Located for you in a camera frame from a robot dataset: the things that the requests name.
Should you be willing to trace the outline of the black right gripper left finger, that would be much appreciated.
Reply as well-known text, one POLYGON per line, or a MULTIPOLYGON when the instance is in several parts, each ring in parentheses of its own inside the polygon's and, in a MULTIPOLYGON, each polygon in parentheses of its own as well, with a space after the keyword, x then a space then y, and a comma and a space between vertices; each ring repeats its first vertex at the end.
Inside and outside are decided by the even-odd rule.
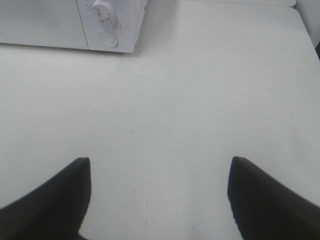
POLYGON ((82 240, 92 192, 91 164, 79 157, 45 183, 0 209, 2 240, 82 240))

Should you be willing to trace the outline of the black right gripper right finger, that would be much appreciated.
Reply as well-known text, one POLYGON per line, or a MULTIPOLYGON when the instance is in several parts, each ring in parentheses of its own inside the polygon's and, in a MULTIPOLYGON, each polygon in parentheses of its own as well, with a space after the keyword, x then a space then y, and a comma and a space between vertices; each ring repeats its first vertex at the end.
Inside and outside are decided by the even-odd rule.
POLYGON ((227 196, 244 240, 318 240, 320 208, 244 157, 232 158, 227 196))

